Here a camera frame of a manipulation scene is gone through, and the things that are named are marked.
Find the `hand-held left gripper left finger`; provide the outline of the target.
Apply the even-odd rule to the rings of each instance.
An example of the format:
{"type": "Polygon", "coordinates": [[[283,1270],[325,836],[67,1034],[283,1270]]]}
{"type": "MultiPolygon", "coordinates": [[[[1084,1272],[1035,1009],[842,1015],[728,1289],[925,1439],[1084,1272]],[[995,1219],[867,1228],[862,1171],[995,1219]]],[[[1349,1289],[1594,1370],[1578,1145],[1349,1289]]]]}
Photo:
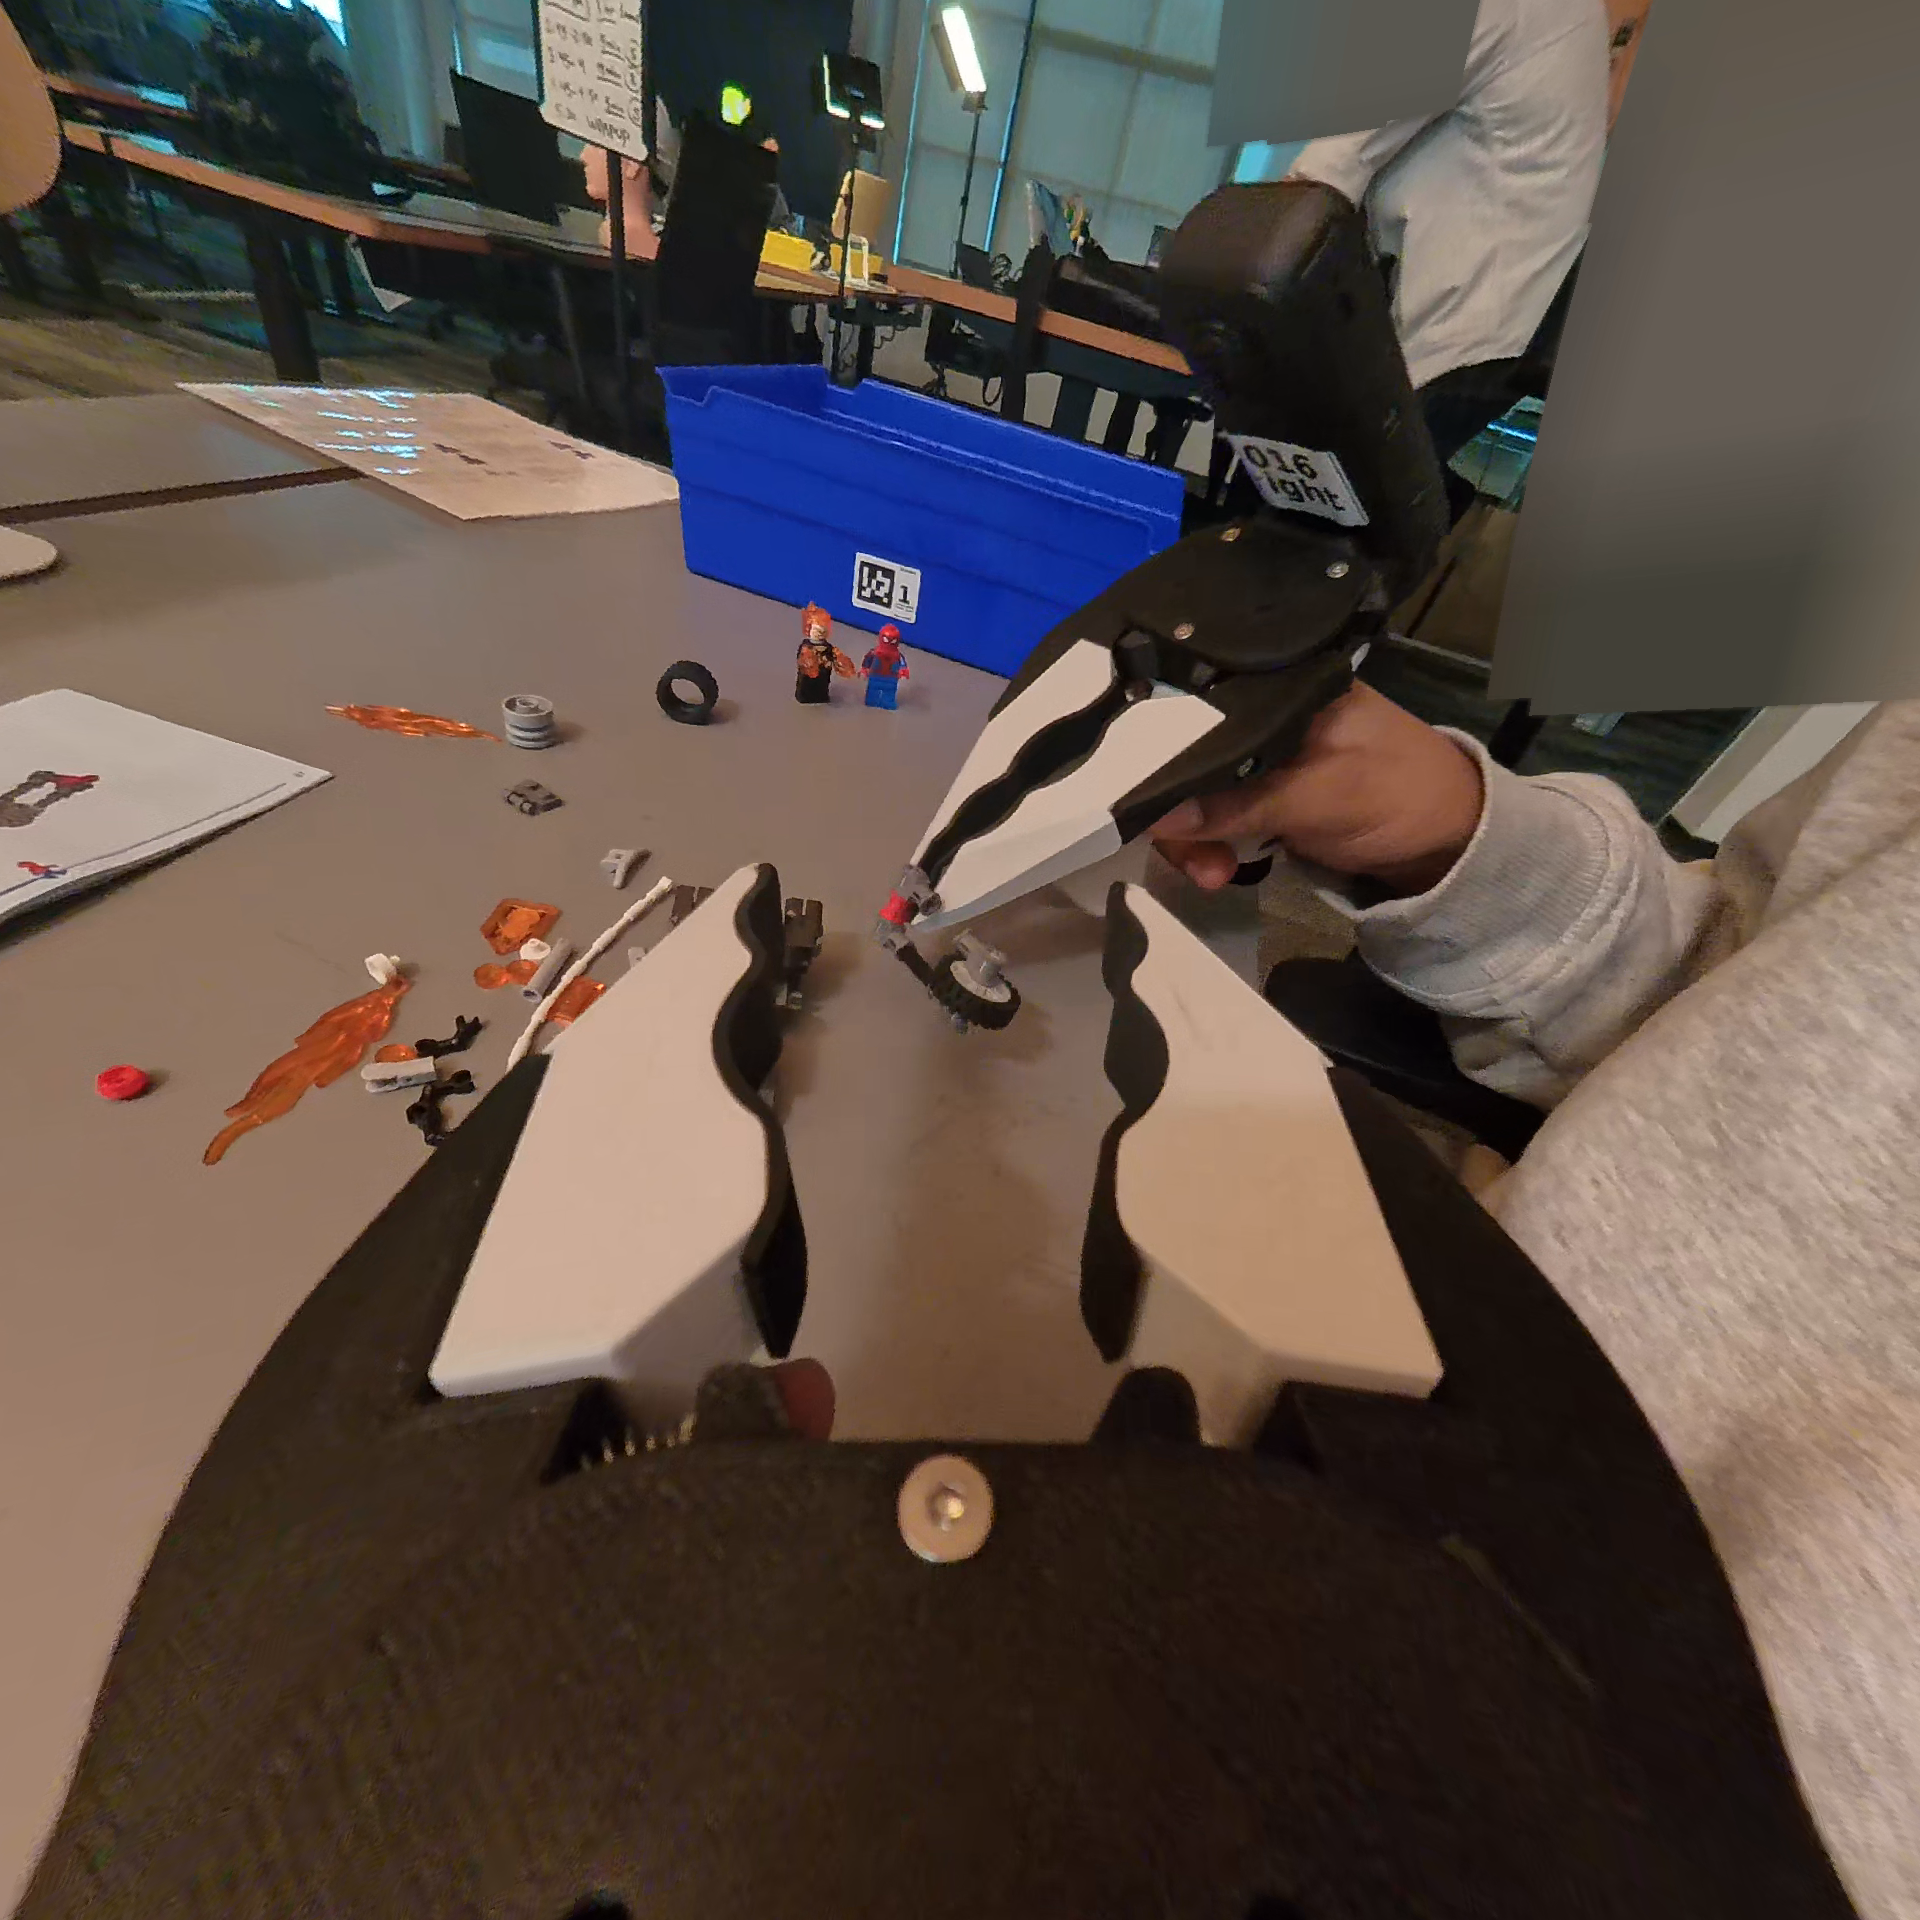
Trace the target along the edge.
{"type": "Polygon", "coordinates": [[[602,1382],[691,1404],[790,1353],[808,1238],[773,1103],[785,892],[722,880],[541,1059],[428,1382],[477,1400],[602,1382]]]}

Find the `blue plastic bin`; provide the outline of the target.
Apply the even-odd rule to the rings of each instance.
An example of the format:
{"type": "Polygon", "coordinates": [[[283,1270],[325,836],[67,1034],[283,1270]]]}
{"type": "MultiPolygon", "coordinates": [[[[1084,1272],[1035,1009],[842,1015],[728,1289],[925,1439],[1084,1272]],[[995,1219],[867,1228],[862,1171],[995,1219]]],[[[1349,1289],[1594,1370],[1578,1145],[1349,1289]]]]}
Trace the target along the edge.
{"type": "Polygon", "coordinates": [[[691,572],[995,678],[1185,529],[1176,470],[880,380],[659,377],[691,572]]]}

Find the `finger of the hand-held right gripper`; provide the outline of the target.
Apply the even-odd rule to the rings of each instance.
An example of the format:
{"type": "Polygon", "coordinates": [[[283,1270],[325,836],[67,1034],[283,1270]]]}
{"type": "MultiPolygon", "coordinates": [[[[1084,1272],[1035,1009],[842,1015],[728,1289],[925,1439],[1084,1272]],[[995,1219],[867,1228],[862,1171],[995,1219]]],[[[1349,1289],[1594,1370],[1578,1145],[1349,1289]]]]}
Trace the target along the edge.
{"type": "Polygon", "coordinates": [[[1147,679],[1113,650],[1070,640],[1008,686],[907,870],[937,899],[1026,899],[1138,840],[1147,679]]]}
{"type": "Polygon", "coordinates": [[[910,860],[906,924],[961,928],[1120,848],[1118,809],[1226,713],[1200,695],[1021,694],[984,727],[910,860]]]}

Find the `white handwritten sign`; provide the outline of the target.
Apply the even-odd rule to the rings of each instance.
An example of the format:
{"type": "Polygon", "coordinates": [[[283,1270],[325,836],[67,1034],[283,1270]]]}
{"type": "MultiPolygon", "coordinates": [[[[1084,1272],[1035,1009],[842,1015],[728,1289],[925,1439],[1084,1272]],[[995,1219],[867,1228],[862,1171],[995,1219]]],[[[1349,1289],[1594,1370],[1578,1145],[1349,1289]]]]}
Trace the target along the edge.
{"type": "Polygon", "coordinates": [[[644,2],[537,2],[540,115],[557,132],[646,161],[654,94],[644,2]]]}

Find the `person's right forearm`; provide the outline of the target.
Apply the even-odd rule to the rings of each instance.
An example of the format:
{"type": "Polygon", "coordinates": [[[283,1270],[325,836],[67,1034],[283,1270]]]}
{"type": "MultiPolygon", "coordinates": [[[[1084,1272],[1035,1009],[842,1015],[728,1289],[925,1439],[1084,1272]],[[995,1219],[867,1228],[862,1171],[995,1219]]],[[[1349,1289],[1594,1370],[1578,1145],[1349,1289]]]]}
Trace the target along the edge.
{"type": "Polygon", "coordinates": [[[1515,776],[1467,737],[1441,737],[1480,778],[1465,848],[1413,895],[1333,880],[1323,897],[1353,924],[1361,960],[1442,1020],[1474,1084],[1550,1111],[1763,931],[1826,776],[1803,772],[1714,857],[1680,862],[1606,779],[1515,776]]]}

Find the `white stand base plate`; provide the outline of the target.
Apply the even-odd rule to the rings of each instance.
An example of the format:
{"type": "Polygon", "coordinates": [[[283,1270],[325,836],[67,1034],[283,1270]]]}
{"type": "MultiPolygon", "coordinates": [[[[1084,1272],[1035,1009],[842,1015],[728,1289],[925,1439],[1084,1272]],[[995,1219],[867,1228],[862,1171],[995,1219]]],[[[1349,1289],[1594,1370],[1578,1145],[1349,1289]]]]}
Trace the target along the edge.
{"type": "MultiPolygon", "coordinates": [[[[2,238],[11,217],[36,206],[56,188],[61,163],[61,132],[52,96],[27,41],[11,16],[2,15],[2,238]]],[[[57,566],[57,550],[2,526],[2,584],[34,579],[57,566]]]]}

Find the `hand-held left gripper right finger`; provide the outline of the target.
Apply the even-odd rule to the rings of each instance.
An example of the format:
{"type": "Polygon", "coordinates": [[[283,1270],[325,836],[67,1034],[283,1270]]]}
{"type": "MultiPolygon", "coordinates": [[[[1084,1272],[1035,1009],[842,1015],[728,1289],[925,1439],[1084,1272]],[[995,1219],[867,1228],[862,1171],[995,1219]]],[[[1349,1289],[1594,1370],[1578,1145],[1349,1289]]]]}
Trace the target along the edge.
{"type": "Polygon", "coordinates": [[[1252,1442],[1290,1386],[1427,1402],[1444,1364],[1321,1051],[1132,880],[1101,980],[1120,1111],[1080,1281],[1099,1355],[1177,1376],[1204,1442],[1252,1442]]]}

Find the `black office chair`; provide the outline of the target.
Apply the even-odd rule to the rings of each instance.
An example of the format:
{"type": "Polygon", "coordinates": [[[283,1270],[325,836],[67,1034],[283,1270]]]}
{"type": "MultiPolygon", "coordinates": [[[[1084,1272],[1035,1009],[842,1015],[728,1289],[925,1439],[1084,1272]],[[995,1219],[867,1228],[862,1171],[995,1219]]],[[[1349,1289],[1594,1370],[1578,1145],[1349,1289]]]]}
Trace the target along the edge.
{"type": "Polygon", "coordinates": [[[765,358],[756,295],[777,208],[777,155],[745,129],[692,115],[659,235],[646,345],[659,368],[750,367],[765,358]]]}

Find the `person's right hand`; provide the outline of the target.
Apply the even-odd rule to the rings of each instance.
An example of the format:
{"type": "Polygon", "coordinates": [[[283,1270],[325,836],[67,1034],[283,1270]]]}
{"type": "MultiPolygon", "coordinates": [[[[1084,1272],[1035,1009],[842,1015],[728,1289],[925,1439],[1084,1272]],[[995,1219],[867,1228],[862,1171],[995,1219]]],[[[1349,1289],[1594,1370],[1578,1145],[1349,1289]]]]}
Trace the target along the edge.
{"type": "Polygon", "coordinates": [[[1386,899],[1442,883],[1472,844],[1486,778],[1477,750],[1355,683],[1323,708],[1297,759],[1235,791],[1188,801],[1147,842],[1206,889],[1244,848],[1276,848],[1386,899]]]}

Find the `lego wheel fork assembly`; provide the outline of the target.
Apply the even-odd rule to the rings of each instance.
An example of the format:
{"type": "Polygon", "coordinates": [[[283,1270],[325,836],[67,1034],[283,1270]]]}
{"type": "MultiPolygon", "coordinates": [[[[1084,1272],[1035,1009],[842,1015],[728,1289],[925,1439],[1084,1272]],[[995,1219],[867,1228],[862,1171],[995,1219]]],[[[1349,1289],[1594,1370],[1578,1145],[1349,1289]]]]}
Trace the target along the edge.
{"type": "Polygon", "coordinates": [[[907,870],[875,922],[875,943],[912,974],[957,1032],[1002,1032],[1021,1010],[1021,994],[1006,974],[1006,958],[969,928],[953,935],[940,958],[914,947],[914,927],[940,905],[920,870],[907,870]]]}

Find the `large orange lego flame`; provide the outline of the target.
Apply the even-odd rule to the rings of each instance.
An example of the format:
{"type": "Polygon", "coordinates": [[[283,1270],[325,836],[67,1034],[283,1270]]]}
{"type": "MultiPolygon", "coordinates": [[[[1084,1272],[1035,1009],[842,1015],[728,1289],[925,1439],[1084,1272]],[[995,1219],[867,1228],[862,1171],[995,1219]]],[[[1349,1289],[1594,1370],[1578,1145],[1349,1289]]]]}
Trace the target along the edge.
{"type": "Polygon", "coordinates": [[[410,990],[408,970],[392,966],[368,992],[326,1009],[225,1111],[227,1124],[203,1148],[201,1163],[220,1167],[236,1140],[290,1114],[306,1092],[329,1088],[360,1067],[392,1036],[410,990]]]}

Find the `white instruction booklet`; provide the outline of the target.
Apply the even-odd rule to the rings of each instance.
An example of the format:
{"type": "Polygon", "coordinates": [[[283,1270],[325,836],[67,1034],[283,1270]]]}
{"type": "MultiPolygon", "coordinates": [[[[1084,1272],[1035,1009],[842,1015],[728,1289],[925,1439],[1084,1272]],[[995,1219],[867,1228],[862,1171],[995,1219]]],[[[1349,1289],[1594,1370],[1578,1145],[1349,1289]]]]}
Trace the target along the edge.
{"type": "Polygon", "coordinates": [[[329,772],[70,689],[2,707],[2,922],[146,870],[329,772]]]}

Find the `black monitor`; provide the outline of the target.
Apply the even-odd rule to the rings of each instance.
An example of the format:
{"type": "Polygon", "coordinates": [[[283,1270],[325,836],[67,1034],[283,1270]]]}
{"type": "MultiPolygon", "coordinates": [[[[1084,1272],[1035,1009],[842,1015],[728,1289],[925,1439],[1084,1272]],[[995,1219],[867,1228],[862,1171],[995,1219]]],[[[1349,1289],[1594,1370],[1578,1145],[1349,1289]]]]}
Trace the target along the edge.
{"type": "Polygon", "coordinates": [[[449,74],[459,116],[459,167],[480,203],[534,224],[560,224],[565,206],[577,201],[574,167],[560,151],[560,132],[534,104],[449,74]]]}

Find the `wooden office desk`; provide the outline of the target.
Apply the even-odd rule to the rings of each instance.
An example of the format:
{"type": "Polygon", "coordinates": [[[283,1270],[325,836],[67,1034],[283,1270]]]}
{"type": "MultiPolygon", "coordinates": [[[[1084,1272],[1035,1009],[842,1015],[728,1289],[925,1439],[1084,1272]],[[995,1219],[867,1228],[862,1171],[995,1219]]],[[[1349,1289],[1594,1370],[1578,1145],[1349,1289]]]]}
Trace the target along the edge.
{"type": "Polygon", "coordinates": [[[275,372],[299,387],[320,383],[320,358],[283,248],[290,238],[354,240],[445,257],[528,257],[546,266],[565,320],[572,319],[566,274],[612,272],[618,266],[611,251],[594,246],[592,224],[546,228],[465,201],[449,201],[444,210],[413,210],[340,199],[174,151],[158,136],[80,120],[61,120],[59,131],[73,153],[109,161],[144,184],[160,180],[243,233],[275,372]]]}
{"type": "MultiPolygon", "coordinates": [[[[848,307],[860,329],[902,326],[910,311],[953,314],[1002,350],[1013,350],[1020,304],[1013,295],[984,290],[961,279],[922,270],[891,267],[886,279],[842,286],[820,272],[790,272],[761,263],[756,297],[848,307]]],[[[1156,414],[1156,434],[1171,446],[1185,441],[1190,425],[1206,423],[1210,409],[1193,372],[1176,345],[1099,326],[1042,304],[1034,320],[1026,355],[1029,372],[1054,372],[1064,388],[1113,393],[1156,414]]]]}

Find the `white paper sheet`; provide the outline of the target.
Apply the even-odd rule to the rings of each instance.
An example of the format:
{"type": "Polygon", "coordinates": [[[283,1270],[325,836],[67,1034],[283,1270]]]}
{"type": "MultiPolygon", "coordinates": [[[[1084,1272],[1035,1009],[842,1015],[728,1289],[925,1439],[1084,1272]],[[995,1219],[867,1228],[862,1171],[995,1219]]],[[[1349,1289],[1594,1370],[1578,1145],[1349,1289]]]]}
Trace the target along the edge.
{"type": "Polygon", "coordinates": [[[669,470],[574,440],[474,393],[185,383],[232,416],[458,522],[675,505],[669,470]]]}

